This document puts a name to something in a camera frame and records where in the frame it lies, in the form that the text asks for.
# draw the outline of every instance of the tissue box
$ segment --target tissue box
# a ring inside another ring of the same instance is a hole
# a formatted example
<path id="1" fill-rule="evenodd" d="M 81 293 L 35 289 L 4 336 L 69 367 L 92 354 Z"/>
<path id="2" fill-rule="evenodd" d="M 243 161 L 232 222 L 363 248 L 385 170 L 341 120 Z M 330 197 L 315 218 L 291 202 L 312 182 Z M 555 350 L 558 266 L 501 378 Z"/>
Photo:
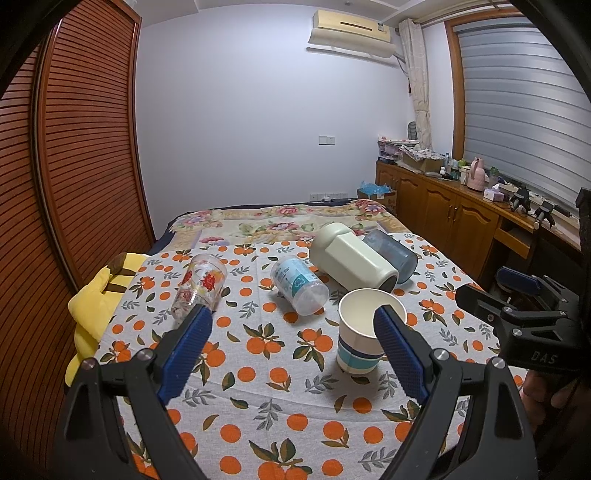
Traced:
<path id="1" fill-rule="evenodd" d="M 505 199 L 505 195 L 497 190 L 486 189 L 484 191 L 484 198 L 491 202 L 502 202 Z"/>

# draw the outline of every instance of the human hand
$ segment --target human hand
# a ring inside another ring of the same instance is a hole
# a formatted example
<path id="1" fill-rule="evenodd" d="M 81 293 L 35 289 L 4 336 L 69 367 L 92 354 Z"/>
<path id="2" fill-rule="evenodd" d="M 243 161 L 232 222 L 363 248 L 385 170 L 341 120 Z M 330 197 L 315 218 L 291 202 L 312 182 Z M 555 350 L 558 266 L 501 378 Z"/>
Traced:
<path id="1" fill-rule="evenodd" d="M 541 374 L 533 370 L 525 376 L 521 399 L 533 432 L 544 422 L 548 404 L 554 408 L 564 408 L 576 385 L 576 380 L 573 380 L 567 386 L 557 390 L 557 381 L 558 377 L 555 375 Z M 581 383 L 568 408 L 572 415 L 561 431 L 562 444 L 574 439 L 591 420 L 591 388 Z"/>

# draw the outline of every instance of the blue plastic bag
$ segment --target blue plastic bag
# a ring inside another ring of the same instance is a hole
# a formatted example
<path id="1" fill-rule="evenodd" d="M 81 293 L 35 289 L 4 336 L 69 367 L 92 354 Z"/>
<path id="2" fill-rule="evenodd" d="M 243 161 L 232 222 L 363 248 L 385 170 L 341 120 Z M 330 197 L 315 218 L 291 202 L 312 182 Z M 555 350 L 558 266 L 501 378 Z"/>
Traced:
<path id="1" fill-rule="evenodd" d="M 364 181 L 361 182 L 359 190 L 366 195 L 378 195 L 380 193 L 390 193 L 392 191 L 387 185 L 380 186 L 375 183 L 365 183 Z"/>

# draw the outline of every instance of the louvered wardrobe door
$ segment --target louvered wardrobe door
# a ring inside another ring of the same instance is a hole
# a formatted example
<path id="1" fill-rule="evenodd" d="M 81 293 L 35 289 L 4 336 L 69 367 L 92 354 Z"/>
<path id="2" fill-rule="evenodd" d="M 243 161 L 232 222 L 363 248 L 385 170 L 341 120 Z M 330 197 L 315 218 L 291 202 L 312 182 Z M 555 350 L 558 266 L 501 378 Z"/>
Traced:
<path id="1" fill-rule="evenodd" d="M 83 0 L 55 29 L 44 60 L 40 161 L 49 216 L 78 286 L 154 234 L 135 139 L 140 18 L 120 0 Z"/>
<path id="2" fill-rule="evenodd" d="M 8 435 L 2 443 L 14 444 L 28 463 L 43 467 L 74 355 L 74 322 L 69 284 L 38 207 L 30 155 L 37 59 L 35 50 L 0 100 L 0 436 Z M 0 473 L 15 460 L 0 452 Z"/>

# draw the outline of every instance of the box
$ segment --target box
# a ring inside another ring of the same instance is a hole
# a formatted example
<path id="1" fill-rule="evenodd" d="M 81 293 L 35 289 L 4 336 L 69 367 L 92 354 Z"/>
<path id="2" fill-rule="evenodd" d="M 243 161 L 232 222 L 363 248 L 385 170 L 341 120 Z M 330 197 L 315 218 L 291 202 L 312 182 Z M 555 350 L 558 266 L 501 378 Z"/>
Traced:
<path id="1" fill-rule="evenodd" d="M 357 190 L 358 199 L 369 199 L 381 203 L 389 213 L 392 213 L 392 215 L 394 215 L 396 212 L 396 196 L 396 191 L 380 195 L 367 195 L 366 193 L 363 193 L 361 190 Z"/>
<path id="2" fill-rule="evenodd" d="M 402 152 L 402 162 L 413 170 L 420 170 L 423 173 L 428 171 L 439 173 L 439 170 L 441 170 L 441 167 L 443 166 L 443 160 L 430 160 L 427 158 L 425 160 L 416 161 L 404 152 Z"/>

